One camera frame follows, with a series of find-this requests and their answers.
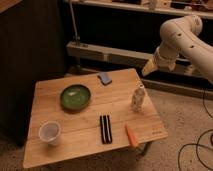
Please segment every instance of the black cabinet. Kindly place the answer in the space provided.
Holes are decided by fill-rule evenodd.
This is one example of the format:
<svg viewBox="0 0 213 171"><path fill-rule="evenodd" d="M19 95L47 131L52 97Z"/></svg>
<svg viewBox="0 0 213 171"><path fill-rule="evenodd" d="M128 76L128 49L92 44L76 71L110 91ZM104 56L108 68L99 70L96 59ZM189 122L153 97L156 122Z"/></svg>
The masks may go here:
<svg viewBox="0 0 213 171"><path fill-rule="evenodd" d="M66 71L57 0L23 0L0 14L0 130L22 145L34 85Z"/></svg>

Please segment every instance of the white paper cup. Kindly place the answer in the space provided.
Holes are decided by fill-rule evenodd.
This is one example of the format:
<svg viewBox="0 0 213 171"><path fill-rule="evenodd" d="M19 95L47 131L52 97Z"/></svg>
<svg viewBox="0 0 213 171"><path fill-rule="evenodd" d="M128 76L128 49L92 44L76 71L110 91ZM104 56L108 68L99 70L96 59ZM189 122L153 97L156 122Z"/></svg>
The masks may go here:
<svg viewBox="0 0 213 171"><path fill-rule="evenodd" d="M56 121L46 122L39 129L40 140L52 146L59 145L60 135L61 126Z"/></svg>

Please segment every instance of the orange marker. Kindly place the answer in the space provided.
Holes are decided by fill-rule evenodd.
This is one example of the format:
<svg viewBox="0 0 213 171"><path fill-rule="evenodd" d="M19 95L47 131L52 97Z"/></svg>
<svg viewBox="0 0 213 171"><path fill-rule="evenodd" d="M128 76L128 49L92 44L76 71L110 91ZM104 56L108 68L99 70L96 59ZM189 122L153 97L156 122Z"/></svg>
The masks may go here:
<svg viewBox="0 0 213 171"><path fill-rule="evenodd" d="M130 127L128 125L125 125L125 128L126 128L126 133L127 133L127 136L129 138L129 142L130 142L130 145L132 147L138 147L138 141L133 133L133 131L130 129Z"/></svg>

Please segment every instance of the cable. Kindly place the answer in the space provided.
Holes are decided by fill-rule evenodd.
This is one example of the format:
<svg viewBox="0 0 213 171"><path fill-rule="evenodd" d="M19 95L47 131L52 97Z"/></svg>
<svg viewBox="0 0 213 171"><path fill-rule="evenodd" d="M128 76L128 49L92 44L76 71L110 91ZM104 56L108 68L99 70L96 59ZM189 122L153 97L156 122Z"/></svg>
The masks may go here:
<svg viewBox="0 0 213 171"><path fill-rule="evenodd" d="M204 91L203 91L203 106L204 106L204 108L206 110L206 113L213 119L213 115L210 114L209 110L206 107L206 104L205 104L205 95L206 95L206 89L204 89Z"/></svg>
<svg viewBox="0 0 213 171"><path fill-rule="evenodd" d="M210 168L209 166L207 166L207 165L200 159L200 156L199 156L199 154L198 154L198 144L199 144L201 138L202 138L205 134L207 134L207 133L209 133L209 132L213 132L213 129L209 129L209 130L205 131L205 132L202 133L202 134L200 135L200 137L198 138L198 140L197 140L197 146L196 146L196 155L197 155L197 158L198 158L199 162L200 162L205 168L207 168L207 169L209 169L209 170L213 170L213 168Z"/></svg>
<svg viewBox="0 0 213 171"><path fill-rule="evenodd" d="M178 169L181 171L181 167L180 167L180 156L181 156L181 152L182 152L182 150L185 148L185 147L187 147L187 146L196 146L196 147L203 147L203 148L206 148L206 149L208 149L208 150L211 150L211 151L213 151L213 149L211 149L210 147L208 147L208 146L205 146L205 145L202 145L202 144L197 144L197 143L189 143L189 144L185 144L185 145L183 145L182 147L181 147L181 149L179 150L179 152L178 152Z"/></svg>
<svg viewBox="0 0 213 171"><path fill-rule="evenodd" d="M204 106L204 108L205 108L205 110L206 110L206 113L209 115L209 117L213 119L213 115L210 114L210 112L208 111L208 109L207 109L207 107L206 107L206 104L205 104L205 94L206 94L206 89L204 89L204 92L203 92L203 106ZM213 152L213 149L212 149L212 148L210 148L210 147L208 147L208 146L205 146L205 145L202 145L202 144L199 144L199 143L200 143L200 140L202 139L202 137L203 137L204 135L206 135L207 133L209 133L209 132L213 132L213 129L209 129L209 130L203 132L203 133L199 136L199 138L198 138L198 140L197 140L197 143L189 143L189 144L185 144L185 145L183 145L183 146L181 147L181 149L180 149L179 152L178 152L178 169L179 169L180 171L181 171L181 166L180 166L180 156L181 156L181 152L182 152L182 150L183 150L185 147L187 147L187 146L195 146L195 147L196 147L196 156L197 156L199 162L200 162L205 168L207 168L207 169L213 171L213 168L207 166L207 164L205 164L204 161L201 160L201 158L200 158L200 156L199 156L199 153L198 153L198 147L202 147L202 148L208 149L208 150L210 150L210 151ZM211 145L212 145L212 147L213 147L213 133L212 133L211 136L210 136L210 143L211 143Z"/></svg>
<svg viewBox="0 0 213 171"><path fill-rule="evenodd" d="M208 149L208 150L210 150L210 151L213 152L213 149L212 149L212 148L210 148L210 147L208 147L208 146L206 146L206 145L203 145L203 144L199 144L201 138L202 138L205 134L207 134L207 133L209 133L209 132L213 132L213 129L209 129L209 130L205 131L204 133L202 133L202 134L200 135L200 137L198 138L197 143L189 143L189 144L185 144L185 145L183 145L183 146L181 147L181 149L180 149L179 152L178 152L178 169L179 169L180 171L181 171L181 166L180 166L180 156L181 156L181 152L182 152L182 150L183 150L185 147L187 147L187 146L195 146L195 147L196 147L196 155L197 155L197 158L198 158L199 162L200 162L205 168L207 168L207 169L209 169L209 170L213 170L213 168L210 168L209 166L207 166L207 165L203 162L203 160L201 160L201 158L200 158L200 156L199 156L199 153L198 153L198 147L202 147L202 148Z"/></svg>

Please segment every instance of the cup rim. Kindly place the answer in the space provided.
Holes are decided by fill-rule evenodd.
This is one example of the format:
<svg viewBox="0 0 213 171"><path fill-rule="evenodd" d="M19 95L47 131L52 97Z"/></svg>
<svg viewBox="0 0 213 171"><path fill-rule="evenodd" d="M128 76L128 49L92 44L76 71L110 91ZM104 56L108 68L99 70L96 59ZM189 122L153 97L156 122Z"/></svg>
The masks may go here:
<svg viewBox="0 0 213 171"><path fill-rule="evenodd" d="M57 127L58 127L58 132L57 132L57 134L56 134L54 137L52 137L52 138L50 138L50 139L45 139L45 138L43 138L43 136L41 136L41 131L42 131L42 129L43 129L46 125L48 125L48 124L55 124L55 125L57 125ZM39 136L39 138L40 138L42 141L44 141L44 142L51 142L51 141L53 141L54 139L56 139L56 138L60 135L60 133L61 133L61 125L60 125L57 121L47 121L47 122L43 123L43 124L41 125L41 127L39 128L38 136Z"/></svg>

